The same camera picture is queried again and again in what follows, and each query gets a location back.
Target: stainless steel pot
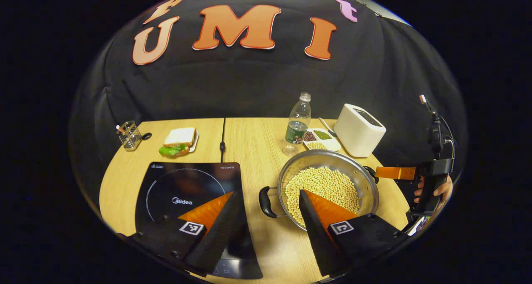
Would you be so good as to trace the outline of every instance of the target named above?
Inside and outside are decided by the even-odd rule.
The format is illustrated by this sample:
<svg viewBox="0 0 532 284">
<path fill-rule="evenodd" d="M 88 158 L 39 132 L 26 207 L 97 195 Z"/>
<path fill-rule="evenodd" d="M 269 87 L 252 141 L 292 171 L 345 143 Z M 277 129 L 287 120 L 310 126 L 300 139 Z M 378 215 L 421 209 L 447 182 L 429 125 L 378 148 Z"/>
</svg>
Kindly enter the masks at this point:
<svg viewBox="0 0 532 284">
<path fill-rule="evenodd" d="M 351 182 L 354 183 L 360 198 L 360 209 L 357 213 L 359 216 L 376 212 L 379 205 L 379 191 L 377 189 L 379 179 L 375 177 L 375 172 L 370 167 L 360 165 L 351 157 L 329 150 L 308 150 L 289 159 L 281 170 L 277 180 L 277 187 L 264 187 L 259 192 L 259 203 L 262 212 L 273 218 L 288 216 L 296 225 L 306 231 L 305 227 L 298 223 L 288 212 L 284 188 L 300 170 L 308 167 L 319 168 L 324 166 L 329 167 L 331 170 L 338 170 L 348 176 Z M 277 215 L 271 210 L 271 203 L 268 197 L 270 189 L 277 189 L 285 215 Z"/>
</svg>

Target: human hand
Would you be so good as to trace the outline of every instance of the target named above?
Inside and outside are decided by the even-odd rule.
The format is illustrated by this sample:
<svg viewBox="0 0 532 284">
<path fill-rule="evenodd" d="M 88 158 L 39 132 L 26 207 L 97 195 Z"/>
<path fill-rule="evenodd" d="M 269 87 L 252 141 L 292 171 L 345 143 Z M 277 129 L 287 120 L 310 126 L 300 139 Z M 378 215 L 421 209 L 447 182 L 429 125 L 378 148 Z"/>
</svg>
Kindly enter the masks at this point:
<svg viewBox="0 0 532 284">
<path fill-rule="evenodd" d="M 414 195 L 421 195 L 421 193 L 423 193 L 424 185 L 425 185 L 425 177 L 422 176 L 421 182 L 418 184 L 418 188 L 420 189 L 418 189 L 417 191 L 414 191 Z M 449 199 L 451 198 L 452 192 L 453 192 L 453 181 L 451 180 L 451 177 L 447 175 L 447 181 L 434 190 L 434 196 L 443 194 L 443 196 L 441 197 L 441 201 L 438 207 L 436 208 L 436 210 L 439 210 L 440 208 L 442 208 L 447 203 L 447 201 L 449 201 Z M 419 198 L 414 199 L 414 202 L 419 203 Z"/>
</svg>

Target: bottle label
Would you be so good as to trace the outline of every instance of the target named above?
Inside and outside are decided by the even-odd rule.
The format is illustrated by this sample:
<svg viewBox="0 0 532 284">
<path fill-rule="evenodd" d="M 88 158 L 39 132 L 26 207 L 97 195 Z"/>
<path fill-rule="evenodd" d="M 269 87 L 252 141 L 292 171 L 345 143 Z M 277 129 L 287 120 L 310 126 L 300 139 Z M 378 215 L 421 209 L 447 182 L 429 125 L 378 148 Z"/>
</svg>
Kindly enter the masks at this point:
<svg viewBox="0 0 532 284">
<path fill-rule="evenodd" d="M 287 126 L 285 139 L 292 144 L 301 144 L 303 143 L 305 132 L 306 131 L 297 131 L 296 129 L 290 128 L 290 126 Z"/>
</svg>

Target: white toaster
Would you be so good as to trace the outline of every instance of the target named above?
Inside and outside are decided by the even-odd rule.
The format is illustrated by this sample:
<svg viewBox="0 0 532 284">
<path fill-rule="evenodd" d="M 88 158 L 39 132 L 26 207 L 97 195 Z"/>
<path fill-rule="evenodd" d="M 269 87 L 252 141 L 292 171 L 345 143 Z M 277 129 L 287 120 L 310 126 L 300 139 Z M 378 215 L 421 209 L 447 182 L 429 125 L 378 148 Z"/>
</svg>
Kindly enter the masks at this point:
<svg viewBox="0 0 532 284">
<path fill-rule="evenodd" d="M 368 157 L 380 142 L 386 128 L 364 109 L 344 104 L 334 132 L 353 157 Z"/>
</svg>

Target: wooden table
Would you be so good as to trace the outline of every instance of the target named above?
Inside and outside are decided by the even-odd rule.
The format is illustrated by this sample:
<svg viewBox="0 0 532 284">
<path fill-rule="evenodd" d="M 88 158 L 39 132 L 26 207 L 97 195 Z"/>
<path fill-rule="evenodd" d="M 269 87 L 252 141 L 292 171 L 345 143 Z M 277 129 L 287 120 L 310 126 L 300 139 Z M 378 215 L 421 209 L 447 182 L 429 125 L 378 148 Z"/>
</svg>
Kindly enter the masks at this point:
<svg viewBox="0 0 532 284">
<path fill-rule="evenodd" d="M 335 120 L 325 120 L 333 127 Z M 135 205 L 148 164 L 152 161 L 187 163 L 220 162 L 219 143 L 224 119 L 193 119 L 150 121 L 138 127 L 141 133 L 152 132 L 139 149 L 127 152 L 120 148 L 112 159 L 100 189 L 100 210 L 106 223 L 114 231 L 131 235 L 135 230 Z M 259 280 L 235 280 L 207 276 L 216 284 L 246 282 L 246 284 L 293 283 L 308 284 L 323 279 L 314 259 L 306 231 L 287 217 L 269 218 L 259 206 L 259 191 L 265 186 L 277 187 L 277 177 L 289 156 L 281 151 L 287 118 L 228 118 L 226 119 L 224 162 L 241 165 L 244 205 L 251 240 L 264 277 Z M 158 154 L 165 136 L 173 128 L 196 127 L 199 132 L 194 153 L 177 159 L 167 159 Z M 318 119 L 312 119 L 310 128 L 323 128 Z M 348 155 L 345 148 L 339 153 Z M 375 169 L 382 166 L 371 155 L 355 158 L 361 165 Z M 403 229 L 407 224 L 405 212 L 408 204 L 397 184 L 390 179 L 380 179 L 377 214 L 391 225 Z M 276 190 L 268 192 L 272 209 L 283 214 Z"/>
</svg>

